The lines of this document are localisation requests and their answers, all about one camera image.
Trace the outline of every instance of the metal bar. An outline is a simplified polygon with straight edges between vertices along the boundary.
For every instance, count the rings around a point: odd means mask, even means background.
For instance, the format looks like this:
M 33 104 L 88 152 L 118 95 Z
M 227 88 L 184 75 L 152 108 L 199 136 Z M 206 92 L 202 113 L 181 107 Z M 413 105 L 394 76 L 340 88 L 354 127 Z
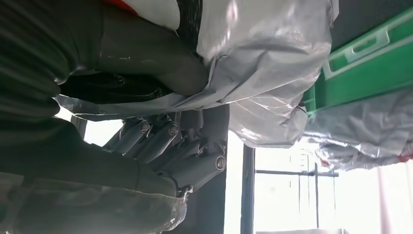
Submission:
M 291 176 L 315 176 L 315 172 L 284 172 L 284 171 L 267 171 L 267 170 L 256 170 L 257 174 L 272 174 L 272 175 L 291 175 Z M 338 177 L 338 173 L 318 173 L 318 176 L 325 177 Z
M 82 118 L 78 118 L 76 116 L 72 116 L 70 118 L 70 123 L 72 123 L 77 128 L 80 137 L 84 139 L 86 133 L 86 125 L 88 124 L 88 121 Z
M 319 222 L 319 170 L 317 167 L 317 164 L 315 163 L 314 167 L 314 172 L 315 172 L 315 181 L 316 181 L 316 221 L 317 221 L 317 228 L 320 227 L 320 222 Z
M 254 232 L 255 149 L 244 145 L 241 234 Z

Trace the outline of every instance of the plastic cover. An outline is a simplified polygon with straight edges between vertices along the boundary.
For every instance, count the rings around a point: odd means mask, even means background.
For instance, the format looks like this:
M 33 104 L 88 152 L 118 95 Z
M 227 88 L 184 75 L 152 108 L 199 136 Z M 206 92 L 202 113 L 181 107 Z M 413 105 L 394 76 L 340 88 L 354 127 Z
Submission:
M 413 89 L 321 109 L 295 147 L 330 169 L 370 169 L 413 157 Z
M 252 147 L 291 146 L 302 134 L 302 94 L 331 49 L 338 0 L 204 0 L 197 52 L 209 83 L 191 97 L 172 93 L 140 103 L 94 104 L 58 96 L 93 121 L 205 109 L 231 103 L 230 130 Z
M 185 197 L 43 179 L 0 192 L 17 204 L 9 206 L 6 223 L 0 219 L 0 232 L 20 234 L 160 233 L 181 223 L 187 210 Z

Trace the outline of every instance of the window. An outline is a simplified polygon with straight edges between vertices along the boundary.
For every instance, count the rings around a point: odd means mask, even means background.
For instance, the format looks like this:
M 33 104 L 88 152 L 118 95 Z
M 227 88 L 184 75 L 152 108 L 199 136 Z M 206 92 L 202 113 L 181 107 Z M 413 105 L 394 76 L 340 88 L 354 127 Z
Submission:
M 62 118 L 76 125 L 76 123 L 74 123 L 76 121 L 76 117 L 73 117 L 72 113 L 63 107 L 60 107 L 60 112 L 56 115 L 56 117 Z M 83 128 L 84 132 L 81 133 L 81 135 L 84 136 L 85 142 L 89 144 L 104 146 L 113 137 L 113 135 L 119 131 L 122 125 L 121 120 L 108 120 L 101 122 L 87 121 L 86 128 Z
M 337 173 L 294 149 L 255 151 L 254 231 L 338 228 Z

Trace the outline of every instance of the plastic bag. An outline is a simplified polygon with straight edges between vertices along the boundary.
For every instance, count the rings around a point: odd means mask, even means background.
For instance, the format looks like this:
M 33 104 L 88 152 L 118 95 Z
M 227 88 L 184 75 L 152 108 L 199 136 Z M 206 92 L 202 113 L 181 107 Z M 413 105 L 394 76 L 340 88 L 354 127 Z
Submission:
M 330 169 L 370 169 L 413 157 L 413 89 L 313 114 L 295 147 Z
M 30 192 L 8 211 L 17 215 L 7 230 L 20 234 L 159 233 L 174 229 L 187 210 L 185 197 L 121 188 L 36 179 L 20 189 Z

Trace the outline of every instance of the protective plastic sheet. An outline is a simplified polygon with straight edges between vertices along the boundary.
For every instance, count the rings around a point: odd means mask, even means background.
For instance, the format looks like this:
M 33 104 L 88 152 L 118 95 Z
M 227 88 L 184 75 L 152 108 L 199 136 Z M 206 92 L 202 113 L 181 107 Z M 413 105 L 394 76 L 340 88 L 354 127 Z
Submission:
M 297 105 L 330 53 L 337 14 L 338 0 L 204 0 L 197 52 L 210 73 L 202 92 L 104 105 L 56 99 L 94 121 L 231 103 L 230 129 L 247 145 L 288 147 L 305 126 Z
M 413 89 L 317 111 L 295 147 L 330 169 L 370 169 L 413 157 Z
M 19 234 L 151 234 L 168 231 L 186 215 L 186 198 L 35 180 L 30 188 L 1 190 L 12 200 L 0 231 Z M 16 197 L 21 191 L 25 196 Z

